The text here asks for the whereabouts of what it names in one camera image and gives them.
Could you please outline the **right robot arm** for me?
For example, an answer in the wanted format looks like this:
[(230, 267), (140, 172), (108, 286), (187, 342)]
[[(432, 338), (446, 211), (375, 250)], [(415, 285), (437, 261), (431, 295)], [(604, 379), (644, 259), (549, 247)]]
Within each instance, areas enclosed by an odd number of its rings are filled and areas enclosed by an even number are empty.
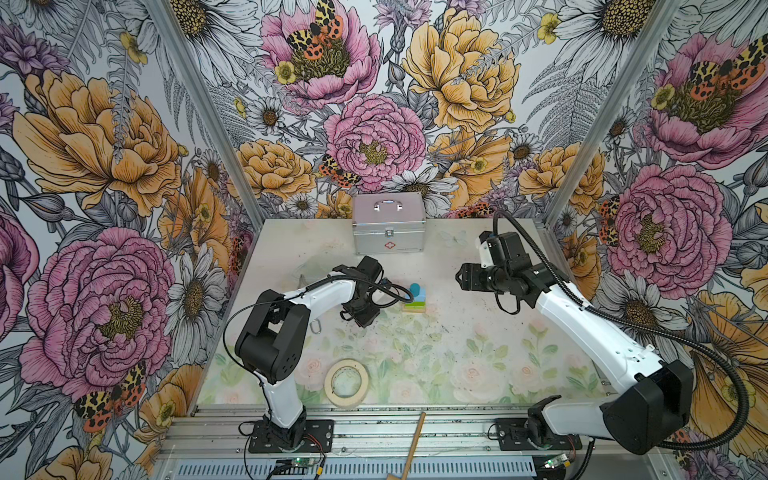
[(613, 392), (602, 400), (571, 401), (558, 395), (527, 411), (526, 436), (537, 447), (565, 436), (617, 442), (643, 455), (687, 425), (693, 373), (679, 360), (664, 361), (612, 322), (589, 312), (589, 303), (556, 268), (533, 264), (519, 234), (484, 231), (480, 260), (456, 273), (464, 291), (509, 294), (561, 328), (607, 378)]

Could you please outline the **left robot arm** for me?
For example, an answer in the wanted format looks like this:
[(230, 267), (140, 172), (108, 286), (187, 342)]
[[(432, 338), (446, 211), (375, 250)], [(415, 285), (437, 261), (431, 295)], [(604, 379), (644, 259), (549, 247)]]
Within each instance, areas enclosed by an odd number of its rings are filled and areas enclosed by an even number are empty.
[(294, 370), (311, 321), (338, 307), (345, 321), (370, 326), (384, 308), (374, 293), (384, 287), (382, 265), (365, 256), (354, 267), (339, 265), (325, 278), (299, 290), (266, 290), (258, 297), (235, 342), (234, 353), (255, 375), (267, 402), (267, 439), (293, 450), (303, 440), (306, 408), (296, 390)]

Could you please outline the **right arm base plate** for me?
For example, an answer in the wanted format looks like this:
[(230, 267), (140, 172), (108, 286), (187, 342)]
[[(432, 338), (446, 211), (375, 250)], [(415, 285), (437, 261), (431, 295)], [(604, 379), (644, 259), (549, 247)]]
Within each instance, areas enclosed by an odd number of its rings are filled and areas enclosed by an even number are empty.
[(501, 451), (579, 451), (582, 441), (577, 435), (559, 436), (536, 443), (522, 417), (495, 419), (486, 432), (489, 440), (495, 441)]

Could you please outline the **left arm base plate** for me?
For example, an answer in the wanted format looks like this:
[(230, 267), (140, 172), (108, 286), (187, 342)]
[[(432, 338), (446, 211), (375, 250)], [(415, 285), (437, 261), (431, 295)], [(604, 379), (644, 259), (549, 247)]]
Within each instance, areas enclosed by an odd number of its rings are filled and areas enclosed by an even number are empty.
[(251, 454), (330, 453), (334, 427), (330, 419), (299, 420), (290, 429), (262, 419), (248, 435), (246, 450)]

